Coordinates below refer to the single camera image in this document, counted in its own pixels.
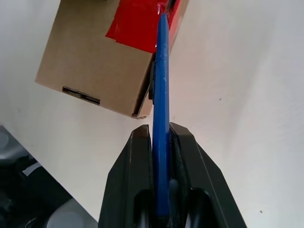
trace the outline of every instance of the black object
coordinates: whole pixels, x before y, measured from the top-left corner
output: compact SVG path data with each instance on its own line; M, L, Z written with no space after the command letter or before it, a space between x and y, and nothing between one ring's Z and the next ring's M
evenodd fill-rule
M109 172L100 228L246 228L224 176L185 127L170 123L169 218L153 215L149 128L135 129Z

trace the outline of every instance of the blue rod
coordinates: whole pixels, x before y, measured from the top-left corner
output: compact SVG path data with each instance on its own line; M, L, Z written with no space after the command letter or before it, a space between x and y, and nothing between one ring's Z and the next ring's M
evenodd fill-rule
M156 216L169 216L169 25L166 14L158 23L155 63L152 153L154 160Z

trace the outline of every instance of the cardboard box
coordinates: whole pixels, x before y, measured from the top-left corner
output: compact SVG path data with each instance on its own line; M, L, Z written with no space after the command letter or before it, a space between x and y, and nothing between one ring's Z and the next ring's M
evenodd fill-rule
M158 18L170 45L188 0L61 0L36 82L134 118L151 110Z

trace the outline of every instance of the red tape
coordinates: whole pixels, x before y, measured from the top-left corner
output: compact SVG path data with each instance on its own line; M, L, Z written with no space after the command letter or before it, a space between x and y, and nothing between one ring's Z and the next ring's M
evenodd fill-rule
M167 13L170 45L177 32L176 12L180 1L176 0L173 8ZM157 25L161 14L166 12L167 4L168 0L120 0L106 37L133 48L155 53Z

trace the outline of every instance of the white table surface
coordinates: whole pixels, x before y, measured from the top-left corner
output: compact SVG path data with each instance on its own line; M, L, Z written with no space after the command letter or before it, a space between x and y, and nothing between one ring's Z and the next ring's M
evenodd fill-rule
M134 120L34 79L59 0L0 1L0 122L97 220ZM171 121L221 168L248 227L304 226L304 2L190 0Z

